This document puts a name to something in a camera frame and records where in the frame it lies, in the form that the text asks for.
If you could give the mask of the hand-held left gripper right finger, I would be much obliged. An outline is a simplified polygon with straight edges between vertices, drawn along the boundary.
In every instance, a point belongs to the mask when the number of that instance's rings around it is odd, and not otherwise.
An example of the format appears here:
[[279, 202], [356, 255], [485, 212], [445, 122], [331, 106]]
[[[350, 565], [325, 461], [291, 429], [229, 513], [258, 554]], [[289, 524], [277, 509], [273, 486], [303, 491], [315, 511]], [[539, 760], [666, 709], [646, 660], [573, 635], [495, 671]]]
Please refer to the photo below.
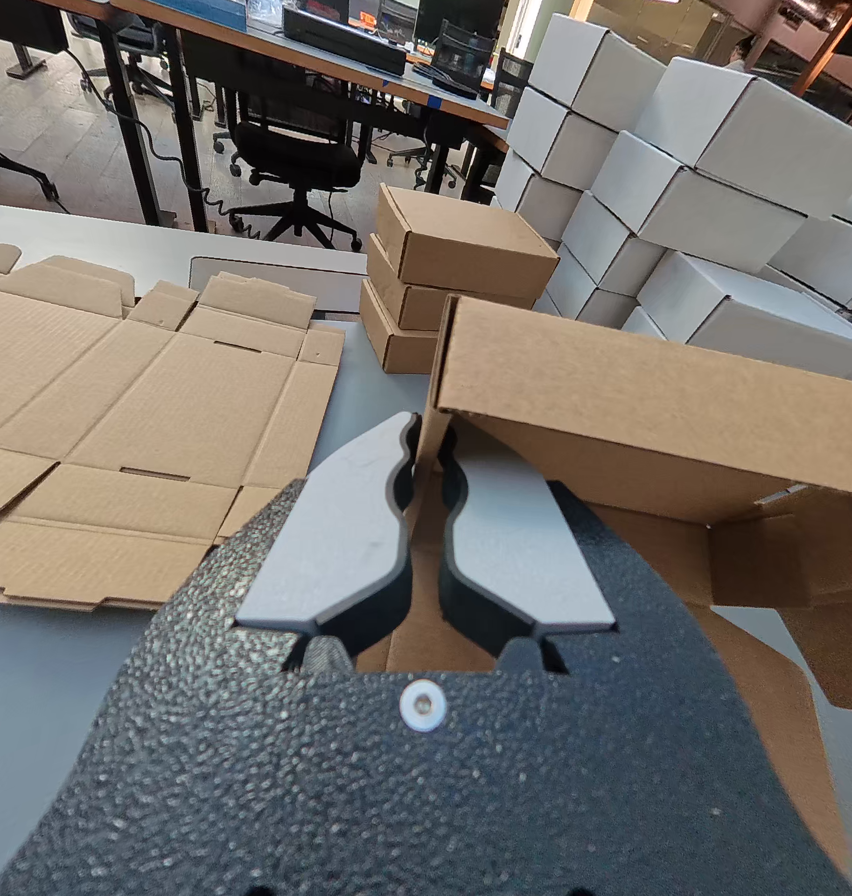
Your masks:
[[510, 641], [605, 633], [616, 619], [542, 473], [481, 429], [440, 448], [447, 508], [439, 601], [459, 633], [499, 658]]

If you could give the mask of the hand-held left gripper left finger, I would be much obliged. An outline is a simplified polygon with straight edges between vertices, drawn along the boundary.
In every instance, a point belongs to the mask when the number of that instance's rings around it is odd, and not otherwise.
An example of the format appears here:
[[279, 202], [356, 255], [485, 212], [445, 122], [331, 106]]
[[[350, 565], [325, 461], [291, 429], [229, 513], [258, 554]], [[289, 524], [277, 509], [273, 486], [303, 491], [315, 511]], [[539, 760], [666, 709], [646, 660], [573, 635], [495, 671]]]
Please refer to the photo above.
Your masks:
[[356, 657], [412, 602], [405, 510], [421, 416], [398, 412], [310, 473], [235, 613], [237, 626], [331, 636]]

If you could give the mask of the small folded brown cardboard box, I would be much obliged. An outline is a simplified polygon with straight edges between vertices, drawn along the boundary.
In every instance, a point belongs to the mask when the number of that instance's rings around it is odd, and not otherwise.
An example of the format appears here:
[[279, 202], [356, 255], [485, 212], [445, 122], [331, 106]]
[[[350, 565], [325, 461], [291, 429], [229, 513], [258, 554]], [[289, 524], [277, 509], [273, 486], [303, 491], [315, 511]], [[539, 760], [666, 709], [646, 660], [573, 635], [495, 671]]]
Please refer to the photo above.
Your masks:
[[379, 186], [375, 236], [401, 283], [518, 308], [533, 308], [559, 264], [515, 212], [387, 184]]
[[390, 320], [401, 330], [438, 330], [448, 295], [477, 297], [514, 308], [532, 309], [544, 295], [541, 287], [531, 297], [513, 297], [484, 293], [462, 287], [410, 285], [398, 279], [389, 263], [386, 249], [375, 233], [370, 233], [367, 248], [367, 277]]
[[386, 374], [432, 373], [439, 332], [399, 328], [369, 278], [362, 281], [360, 315], [377, 360]]

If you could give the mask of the blue flat box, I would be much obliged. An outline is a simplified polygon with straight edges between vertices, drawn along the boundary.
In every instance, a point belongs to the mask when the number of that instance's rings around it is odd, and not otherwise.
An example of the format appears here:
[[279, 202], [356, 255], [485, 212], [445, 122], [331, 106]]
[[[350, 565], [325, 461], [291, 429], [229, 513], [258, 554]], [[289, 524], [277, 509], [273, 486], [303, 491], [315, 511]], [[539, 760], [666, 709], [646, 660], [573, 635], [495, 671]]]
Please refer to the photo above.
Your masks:
[[161, 5], [241, 33], [248, 30], [244, 1], [161, 1]]

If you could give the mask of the stack of flat cardboard sheets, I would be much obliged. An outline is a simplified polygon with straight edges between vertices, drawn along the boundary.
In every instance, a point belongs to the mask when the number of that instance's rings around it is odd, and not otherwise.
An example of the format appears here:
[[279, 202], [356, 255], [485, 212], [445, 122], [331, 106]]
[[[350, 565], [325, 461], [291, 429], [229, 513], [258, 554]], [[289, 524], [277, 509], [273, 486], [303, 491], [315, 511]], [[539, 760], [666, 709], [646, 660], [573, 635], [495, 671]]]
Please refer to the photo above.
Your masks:
[[308, 471], [344, 332], [316, 299], [64, 256], [0, 273], [0, 604], [158, 609]]

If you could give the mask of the black office chair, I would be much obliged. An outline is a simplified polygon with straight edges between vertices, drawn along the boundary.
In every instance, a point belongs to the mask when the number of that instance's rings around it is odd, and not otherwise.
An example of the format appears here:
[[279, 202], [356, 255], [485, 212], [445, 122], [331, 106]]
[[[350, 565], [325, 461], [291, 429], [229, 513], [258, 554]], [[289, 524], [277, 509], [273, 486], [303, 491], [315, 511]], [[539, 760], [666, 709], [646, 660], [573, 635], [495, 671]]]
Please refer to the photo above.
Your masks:
[[250, 168], [251, 184], [273, 182], [293, 192], [292, 199], [283, 203], [230, 208], [225, 215], [233, 232], [244, 230], [245, 215], [269, 217], [275, 224], [264, 235], [265, 241], [275, 241], [292, 230], [298, 238], [308, 232], [324, 248], [334, 249], [333, 236], [339, 231], [350, 237], [353, 252], [361, 252], [363, 241], [356, 230], [313, 208], [308, 200], [314, 191], [332, 196], [360, 182], [362, 163], [345, 142], [344, 122], [290, 130], [289, 118], [269, 116], [265, 101], [261, 113], [252, 117], [248, 94], [224, 88], [223, 95], [230, 139], [239, 160]]
[[47, 176], [46, 173], [40, 171], [39, 169], [31, 168], [27, 165], [24, 165], [21, 162], [14, 161], [1, 152], [0, 170], [31, 178], [37, 185], [39, 185], [42, 191], [42, 195], [47, 202], [55, 204], [61, 210], [64, 210], [66, 213], [68, 213], [68, 210], [65, 209], [65, 207], [62, 205], [59, 191], [56, 185]]

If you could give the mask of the stack of white cardboard boxes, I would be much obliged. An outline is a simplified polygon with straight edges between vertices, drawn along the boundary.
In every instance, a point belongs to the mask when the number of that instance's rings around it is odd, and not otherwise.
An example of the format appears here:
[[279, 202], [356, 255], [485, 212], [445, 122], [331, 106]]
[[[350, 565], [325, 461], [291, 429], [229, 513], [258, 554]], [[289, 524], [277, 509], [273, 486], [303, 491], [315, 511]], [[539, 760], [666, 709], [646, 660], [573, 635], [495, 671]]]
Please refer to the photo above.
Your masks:
[[552, 314], [852, 380], [836, 298], [774, 280], [852, 193], [852, 127], [754, 75], [556, 14], [491, 205], [558, 256]]

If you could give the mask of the black mesh desk organizer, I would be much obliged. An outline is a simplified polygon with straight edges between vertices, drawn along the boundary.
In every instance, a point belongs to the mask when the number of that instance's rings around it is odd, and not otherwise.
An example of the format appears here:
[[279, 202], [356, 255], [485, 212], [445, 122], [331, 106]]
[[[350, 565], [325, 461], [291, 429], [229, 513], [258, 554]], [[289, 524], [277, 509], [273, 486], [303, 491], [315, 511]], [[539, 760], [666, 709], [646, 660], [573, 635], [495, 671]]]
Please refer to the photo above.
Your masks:
[[493, 47], [492, 39], [443, 19], [426, 77], [443, 90], [477, 98]]

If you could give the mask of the long black bar device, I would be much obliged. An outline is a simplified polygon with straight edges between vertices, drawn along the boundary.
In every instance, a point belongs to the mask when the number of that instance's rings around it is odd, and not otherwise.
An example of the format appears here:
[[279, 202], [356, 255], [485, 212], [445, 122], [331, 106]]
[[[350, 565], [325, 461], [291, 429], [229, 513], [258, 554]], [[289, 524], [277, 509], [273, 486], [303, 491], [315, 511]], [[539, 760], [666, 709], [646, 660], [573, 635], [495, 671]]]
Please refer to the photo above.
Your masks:
[[288, 39], [380, 72], [395, 76], [405, 74], [407, 58], [403, 48], [296, 6], [283, 6], [283, 32]]

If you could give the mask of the wooden-edged office desk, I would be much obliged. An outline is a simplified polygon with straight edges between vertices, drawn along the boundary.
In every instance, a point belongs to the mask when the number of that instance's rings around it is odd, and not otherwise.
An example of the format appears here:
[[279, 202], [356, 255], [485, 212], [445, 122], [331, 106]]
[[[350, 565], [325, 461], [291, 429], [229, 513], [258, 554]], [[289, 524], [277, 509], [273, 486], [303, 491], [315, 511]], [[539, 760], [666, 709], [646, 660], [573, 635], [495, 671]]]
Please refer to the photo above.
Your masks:
[[61, 11], [36, 1], [0, 1], [0, 40], [16, 51], [17, 64], [7, 75], [22, 81], [46, 65], [33, 60], [29, 49], [55, 55], [70, 47]]
[[[113, 87], [125, 94], [116, 108], [133, 109], [126, 75], [116, 46], [116, 31], [127, 16], [150, 19], [163, 28], [174, 96], [174, 122], [181, 147], [182, 177], [189, 200], [193, 229], [207, 233], [207, 206], [201, 195], [201, 175], [196, 151], [196, 131], [189, 102], [189, 81], [200, 79], [221, 88], [263, 98], [283, 98], [294, 106], [309, 106], [323, 116], [345, 123], [345, 141], [361, 163], [370, 155], [373, 129], [424, 139], [432, 137], [437, 155], [427, 179], [428, 191], [437, 193], [443, 181], [447, 153], [473, 139], [489, 147], [500, 145], [500, 134], [509, 119], [479, 99], [462, 98], [433, 85], [406, 65], [403, 76], [372, 69], [361, 63], [309, 47], [281, 34], [248, 24], [245, 33], [179, 13], [161, 2], [50, 1], [63, 13], [92, 19], [103, 42], [107, 71]], [[267, 58], [318, 73], [348, 87], [349, 95], [333, 96], [300, 84], [279, 81], [270, 72], [241, 74], [228, 83], [228, 64], [246, 56]], [[443, 97], [442, 110], [426, 106], [430, 95]]]

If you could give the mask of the black computer monitor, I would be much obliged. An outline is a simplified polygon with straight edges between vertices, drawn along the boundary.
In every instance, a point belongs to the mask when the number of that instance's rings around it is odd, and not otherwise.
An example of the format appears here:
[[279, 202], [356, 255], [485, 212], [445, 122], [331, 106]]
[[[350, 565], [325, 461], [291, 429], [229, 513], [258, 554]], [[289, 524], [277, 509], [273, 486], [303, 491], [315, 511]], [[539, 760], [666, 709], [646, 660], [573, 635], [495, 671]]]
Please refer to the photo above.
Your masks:
[[433, 44], [442, 22], [489, 39], [495, 47], [508, 1], [419, 1], [413, 41]]

